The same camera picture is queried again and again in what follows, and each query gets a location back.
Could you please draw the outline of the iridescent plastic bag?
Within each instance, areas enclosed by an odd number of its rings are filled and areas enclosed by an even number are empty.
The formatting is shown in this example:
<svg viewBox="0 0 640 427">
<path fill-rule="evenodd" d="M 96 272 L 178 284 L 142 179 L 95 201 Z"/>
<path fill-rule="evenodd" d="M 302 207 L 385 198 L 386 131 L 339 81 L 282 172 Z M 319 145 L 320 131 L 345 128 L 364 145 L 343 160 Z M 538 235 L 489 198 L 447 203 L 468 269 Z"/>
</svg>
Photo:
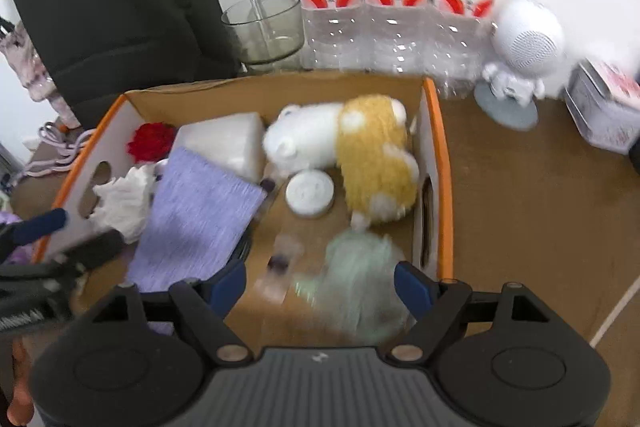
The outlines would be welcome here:
<svg viewBox="0 0 640 427">
<path fill-rule="evenodd" d="M 346 230 L 326 246 L 320 271 L 297 275 L 293 288 L 330 331 L 362 345 L 382 345 L 408 320 L 394 286 L 396 265 L 404 260 L 390 236 Z"/>
</svg>

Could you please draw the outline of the small clear zip bag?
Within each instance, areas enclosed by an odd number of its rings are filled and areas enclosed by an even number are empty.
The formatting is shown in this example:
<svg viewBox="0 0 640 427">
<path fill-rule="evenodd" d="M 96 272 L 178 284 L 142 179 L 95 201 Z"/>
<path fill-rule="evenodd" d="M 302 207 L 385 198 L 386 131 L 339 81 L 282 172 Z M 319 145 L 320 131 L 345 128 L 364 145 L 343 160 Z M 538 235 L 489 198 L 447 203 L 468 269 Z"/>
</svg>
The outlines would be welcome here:
<svg viewBox="0 0 640 427">
<path fill-rule="evenodd" d="M 277 235 L 265 270 L 254 284 L 257 295 L 267 303 L 282 305 L 290 288 L 297 261 L 305 254 L 305 246 L 295 236 Z"/>
</svg>

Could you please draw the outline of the purple cloth pouch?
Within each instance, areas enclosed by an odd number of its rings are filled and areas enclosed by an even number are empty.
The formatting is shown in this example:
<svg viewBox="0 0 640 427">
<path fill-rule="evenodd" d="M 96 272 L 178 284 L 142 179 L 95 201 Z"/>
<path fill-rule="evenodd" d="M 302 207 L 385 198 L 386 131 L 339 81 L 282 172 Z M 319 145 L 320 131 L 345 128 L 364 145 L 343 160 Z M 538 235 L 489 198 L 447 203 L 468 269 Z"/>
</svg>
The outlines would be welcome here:
<svg viewBox="0 0 640 427">
<path fill-rule="evenodd" d="M 267 193 L 259 185 L 178 147 L 154 194 L 126 281 L 142 293 L 206 280 L 229 261 Z"/>
</svg>

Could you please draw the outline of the white tissue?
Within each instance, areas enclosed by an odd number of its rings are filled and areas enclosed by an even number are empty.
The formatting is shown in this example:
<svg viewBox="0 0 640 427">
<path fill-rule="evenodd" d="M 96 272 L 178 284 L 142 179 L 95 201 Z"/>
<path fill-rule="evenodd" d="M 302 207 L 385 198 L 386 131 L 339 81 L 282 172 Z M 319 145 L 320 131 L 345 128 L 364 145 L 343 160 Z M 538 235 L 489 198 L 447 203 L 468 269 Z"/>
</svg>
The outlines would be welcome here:
<svg viewBox="0 0 640 427">
<path fill-rule="evenodd" d="M 98 198 L 89 216 L 93 230 L 113 229 L 122 234 L 126 244 L 136 243 L 149 218 L 155 184 L 155 165 L 143 164 L 93 187 Z"/>
</svg>

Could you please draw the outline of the white jar lid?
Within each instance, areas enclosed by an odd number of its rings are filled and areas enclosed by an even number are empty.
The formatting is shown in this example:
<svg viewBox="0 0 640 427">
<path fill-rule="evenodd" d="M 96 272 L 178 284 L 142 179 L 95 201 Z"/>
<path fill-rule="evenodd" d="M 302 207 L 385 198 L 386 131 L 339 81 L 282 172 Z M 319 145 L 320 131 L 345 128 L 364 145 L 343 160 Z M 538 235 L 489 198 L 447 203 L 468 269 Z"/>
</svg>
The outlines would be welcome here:
<svg viewBox="0 0 640 427">
<path fill-rule="evenodd" d="M 330 210 L 334 201 L 334 183 L 324 171 L 299 171 L 288 181 L 285 202 L 298 217 L 315 218 Z"/>
</svg>

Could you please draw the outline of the translucent cotton swab box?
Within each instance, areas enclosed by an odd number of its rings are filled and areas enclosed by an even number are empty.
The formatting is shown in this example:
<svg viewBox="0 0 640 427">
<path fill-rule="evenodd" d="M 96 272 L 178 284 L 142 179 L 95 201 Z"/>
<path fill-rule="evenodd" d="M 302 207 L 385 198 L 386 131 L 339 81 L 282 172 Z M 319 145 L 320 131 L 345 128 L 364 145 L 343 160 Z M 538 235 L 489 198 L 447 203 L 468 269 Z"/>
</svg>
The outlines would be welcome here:
<svg viewBox="0 0 640 427">
<path fill-rule="evenodd" d="M 258 183 L 266 162 L 264 134 L 265 125 L 257 113 L 236 113 L 182 126 L 171 150 L 192 150 L 212 164 Z"/>
</svg>

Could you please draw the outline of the red artificial rose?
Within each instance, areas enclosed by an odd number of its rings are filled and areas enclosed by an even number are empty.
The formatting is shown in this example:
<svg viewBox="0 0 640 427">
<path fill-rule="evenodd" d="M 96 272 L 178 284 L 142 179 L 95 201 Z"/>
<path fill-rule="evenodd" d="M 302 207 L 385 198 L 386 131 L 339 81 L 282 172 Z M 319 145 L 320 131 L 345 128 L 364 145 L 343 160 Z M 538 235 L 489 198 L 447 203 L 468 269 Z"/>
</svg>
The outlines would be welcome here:
<svg viewBox="0 0 640 427">
<path fill-rule="evenodd" d="M 177 129 L 171 124 L 142 124 L 127 144 L 127 153 L 135 164 L 160 161 L 170 153 L 176 135 Z"/>
</svg>

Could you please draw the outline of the yellow white plush toy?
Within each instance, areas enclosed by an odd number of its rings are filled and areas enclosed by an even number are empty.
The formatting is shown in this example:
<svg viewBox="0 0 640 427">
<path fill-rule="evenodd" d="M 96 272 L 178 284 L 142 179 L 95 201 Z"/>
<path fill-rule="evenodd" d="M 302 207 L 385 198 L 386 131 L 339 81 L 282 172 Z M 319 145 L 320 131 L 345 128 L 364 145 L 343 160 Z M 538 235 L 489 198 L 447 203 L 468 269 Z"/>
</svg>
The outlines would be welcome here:
<svg viewBox="0 0 640 427">
<path fill-rule="evenodd" d="M 268 127 L 262 147 L 285 176 L 340 169 L 350 224 L 364 230 L 402 219 L 416 203 L 420 168 L 407 124 L 405 105 L 382 94 L 289 105 Z"/>
</svg>

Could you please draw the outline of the purple tissue pack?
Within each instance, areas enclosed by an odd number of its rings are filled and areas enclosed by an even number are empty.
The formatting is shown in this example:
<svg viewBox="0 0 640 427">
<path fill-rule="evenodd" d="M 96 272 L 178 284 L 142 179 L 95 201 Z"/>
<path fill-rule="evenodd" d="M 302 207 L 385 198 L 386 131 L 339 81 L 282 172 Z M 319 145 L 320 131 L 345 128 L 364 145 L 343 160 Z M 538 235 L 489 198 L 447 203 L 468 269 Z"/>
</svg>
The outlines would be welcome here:
<svg viewBox="0 0 640 427">
<path fill-rule="evenodd" d="M 22 233 L 16 233 L 22 219 L 7 211 L 1 211 L 0 215 L 2 265 L 29 265 L 34 246 L 25 242 Z"/>
</svg>

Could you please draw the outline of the red orange cardboard box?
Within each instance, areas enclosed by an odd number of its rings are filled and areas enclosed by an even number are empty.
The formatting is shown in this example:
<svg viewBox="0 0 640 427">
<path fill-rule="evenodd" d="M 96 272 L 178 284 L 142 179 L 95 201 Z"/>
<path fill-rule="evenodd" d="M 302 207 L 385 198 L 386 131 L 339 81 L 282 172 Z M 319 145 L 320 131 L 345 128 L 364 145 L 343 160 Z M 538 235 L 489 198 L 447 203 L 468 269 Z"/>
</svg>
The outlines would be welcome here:
<svg viewBox="0 0 640 427">
<path fill-rule="evenodd" d="M 252 246 L 228 325 L 252 349 L 381 346 L 407 327 L 398 262 L 452 273 L 446 136 L 434 83 L 290 72 L 131 91 L 67 173 L 65 228 L 35 258 L 103 231 L 81 206 L 98 188 L 125 243 L 70 294 L 74 315 L 119 283 L 164 291 L 205 280 Z"/>
</svg>

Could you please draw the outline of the mottled purple vase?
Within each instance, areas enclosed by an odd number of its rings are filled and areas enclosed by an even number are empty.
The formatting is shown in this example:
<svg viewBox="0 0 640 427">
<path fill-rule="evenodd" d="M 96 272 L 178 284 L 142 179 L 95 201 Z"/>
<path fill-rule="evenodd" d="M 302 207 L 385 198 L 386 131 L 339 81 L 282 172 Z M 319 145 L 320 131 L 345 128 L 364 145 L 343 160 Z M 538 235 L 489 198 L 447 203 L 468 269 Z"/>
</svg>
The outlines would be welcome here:
<svg viewBox="0 0 640 427">
<path fill-rule="evenodd" d="M 32 101 L 48 102 L 68 129 L 80 127 L 72 109 L 58 92 L 23 22 L 14 25 L 1 19 L 1 53 Z"/>
</svg>

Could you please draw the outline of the black paper bag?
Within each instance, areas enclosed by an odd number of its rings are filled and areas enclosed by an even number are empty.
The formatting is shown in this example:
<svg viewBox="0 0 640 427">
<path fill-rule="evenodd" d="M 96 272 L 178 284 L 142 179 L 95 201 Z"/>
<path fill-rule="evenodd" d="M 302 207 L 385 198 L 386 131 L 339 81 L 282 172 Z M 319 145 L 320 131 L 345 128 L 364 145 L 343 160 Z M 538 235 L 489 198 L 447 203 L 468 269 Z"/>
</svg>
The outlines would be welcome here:
<svg viewBox="0 0 640 427">
<path fill-rule="evenodd" d="M 86 128 L 119 95 L 238 75 L 218 0 L 13 0 L 64 101 Z"/>
</svg>

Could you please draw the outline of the small tin box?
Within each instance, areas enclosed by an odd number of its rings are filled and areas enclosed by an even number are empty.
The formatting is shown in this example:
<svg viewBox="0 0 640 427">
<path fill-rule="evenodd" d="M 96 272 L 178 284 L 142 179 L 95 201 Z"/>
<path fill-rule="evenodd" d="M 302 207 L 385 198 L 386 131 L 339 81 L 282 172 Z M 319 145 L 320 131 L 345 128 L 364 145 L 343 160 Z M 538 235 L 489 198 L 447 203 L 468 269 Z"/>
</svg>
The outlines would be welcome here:
<svg viewBox="0 0 640 427">
<path fill-rule="evenodd" d="M 639 139 L 639 83 L 616 66 L 581 60 L 563 90 L 568 113 L 592 146 L 627 155 Z"/>
</svg>

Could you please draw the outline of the glass cup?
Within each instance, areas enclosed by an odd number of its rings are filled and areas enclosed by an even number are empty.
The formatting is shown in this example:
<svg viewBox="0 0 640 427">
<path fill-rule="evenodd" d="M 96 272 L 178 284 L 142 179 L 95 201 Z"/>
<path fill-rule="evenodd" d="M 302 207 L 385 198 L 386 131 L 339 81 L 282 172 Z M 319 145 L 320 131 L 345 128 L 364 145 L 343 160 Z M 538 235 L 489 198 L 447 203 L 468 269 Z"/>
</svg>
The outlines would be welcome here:
<svg viewBox="0 0 640 427">
<path fill-rule="evenodd" d="M 302 68 L 300 0 L 241 0 L 221 15 L 233 51 L 252 75 Z"/>
</svg>

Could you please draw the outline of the white astronaut speaker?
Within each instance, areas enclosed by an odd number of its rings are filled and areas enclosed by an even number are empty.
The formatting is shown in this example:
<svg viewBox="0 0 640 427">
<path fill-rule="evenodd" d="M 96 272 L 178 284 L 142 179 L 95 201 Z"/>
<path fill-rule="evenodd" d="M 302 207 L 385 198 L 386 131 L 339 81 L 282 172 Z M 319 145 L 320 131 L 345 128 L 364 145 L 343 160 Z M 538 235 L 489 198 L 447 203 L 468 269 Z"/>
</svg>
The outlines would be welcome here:
<svg viewBox="0 0 640 427">
<path fill-rule="evenodd" d="M 564 27 L 548 6 L 512 0 L 498 14 L 491 46 L 473 91 L 475 102 L 502 127 L 532 130 L 538 124 L 536 102 L 546 95 L 544 78 L 563 60 Z"/>
</svg>

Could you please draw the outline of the glass straw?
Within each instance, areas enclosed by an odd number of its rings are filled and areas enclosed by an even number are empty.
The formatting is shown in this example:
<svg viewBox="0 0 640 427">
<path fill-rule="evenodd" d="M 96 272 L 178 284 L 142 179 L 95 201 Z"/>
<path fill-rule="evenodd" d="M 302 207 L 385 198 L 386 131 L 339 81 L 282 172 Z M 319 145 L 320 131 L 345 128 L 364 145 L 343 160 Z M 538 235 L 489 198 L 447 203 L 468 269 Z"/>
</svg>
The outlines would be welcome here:
<svg viewBox="0 0 640 427">
<path fill-rule="evenodd" d="M 270 54 L 271 44 L 269 40 L 269 32 L 268 32 L 266 21 L 265 21 L 266 12 L 264 11 L 264 8 L 260 4 L 259 0 L 248 0 L 248 1 L 250 2 L 250 5 L 252 6 L 252 9 L 255 13 L 256 22 L 258 23 L 259 32 L 260 32 L 260 35 L 262 36 L 262 41 L 264 42 L 266 53 Z"/>
</svg>

